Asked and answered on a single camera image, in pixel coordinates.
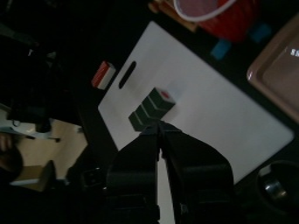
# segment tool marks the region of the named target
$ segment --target red object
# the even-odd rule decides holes
[[[91,85],[93,88],[105,89],[116,69],[111,63],[103,61],[97,72],[92,78]]]
[[[259,0],[237,0],[216,17],[199,22],[199,27],[220,39],[241,42],[257,20]]]
[[[104,78],[104,75],[108,71],[108,68],[109,68],[108,63],[105,61],[103,61],[103,63],[99,66],[96,75],[93,76],[93,79],[91,81],[91,84],[92,84],[93,88],[96,88],[99,86],[99,83],[101,82],[101,80]]]

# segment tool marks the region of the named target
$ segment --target floor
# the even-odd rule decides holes
[[[59,137],[60,142],[21,137],[17,147],[25,166],[44,166],[49,160],[53,160],[57,179],[64,179],[69,167],[87,147],[87,140],[80,126],[60,120],[52,122],[51,136]]]

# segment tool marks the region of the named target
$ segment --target black table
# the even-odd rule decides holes
[[[240,200],[251,200],[257,203],[255,194],[255,181],[259,168],[277,159],[287,159],[299,162],[298,133],[299,126],[290,119],[279,107],[252,88],[247,81],[247,70],[255,57],[265,47],[268,40],[284,25],[290,17],[298,12],[298,8],[291,8],[284,13],[276,14],[280,17],[271,17],[276,9],[265,10],[261,14],[261,21],[272,27],[272,36],[264,39],[260,44],[249,38],[241,44],[232,45],[232,48],[223,60],[215,60],[211,56],[211,49],[217,43],[204,31],[195,34],[176,24],[164,14],[153,14],[147,8],[148,1],[115,1],[107,8],[107,16],[99,21],[89,33],[81,33],[69,43],[68,52],[61,57],[64,73],[69,83],[69,91],[73,94],[77,104],[79,116],[84,133],[88,140],[88,149],[95,159],[97,167],[107,173],[108,166],[117,154],[108,129],[99,114],[99,103],[105,95],[105,91],[91,86],[91,79],[97,71],[103,60],[109,61],[119,72],[127,57],[135,47],[145,26],[153,20],[181,43],[207,61],[220,74],[247,93],[265,110],[288,126],[295,133],[295,140],[271,157],[249,175],[236,184],[236,192]],[[273,216],[277,223],[282,216]]]

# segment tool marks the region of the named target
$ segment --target red cup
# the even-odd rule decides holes
[[[219,7],[228,0],[219,1]],[[237,0],[216,17],[199,22],[199,27],[220,39],[241,42],[257,20],[259,0]]]

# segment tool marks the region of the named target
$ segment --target table surface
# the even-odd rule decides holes
[[[97,90],[91,86],[91,79],[103,60],[109,61],[115,65],[117,76],[117,72],[127,61],[136,41],[151,20],[200,56],[231,83],[263,106],[273,117],[294,130],[296,135],[299,133],[298,124],[288,118],[277,106],[253,89],[247,81],[248,66],[267,45],[271,37],[260,44],[253,43],[247,38],[244,43],[232,45],[223,60],[215,60],[211,57],[211,49],[217,43],[217,39],[209,34],[201,30],[191,33],[164,14],[153,14],[147,8],[147,1],[116,1],[101,26],[89,35],[77,40],[80,41],[77,46],[76,42],[72,43],[72,60],[65,65],[69,90],[77,104],[88,146],[103,172],[108,170],[111,161],[117,153],[117,147],[108,134],[108,129],[97,110],[105,91]],[[273,34],[283,25],[282,21],[280,19],[280,24],[276,24],[276,21],[265,21],[273,22]],[[299,162],[298,152],[295,150],[296,146],[298,139],[295,138],[272,159],[286,158],[294,161],[298,160],[296,162]],[[239,184],[241,185],[241,183],[249,181],[248,175]]]

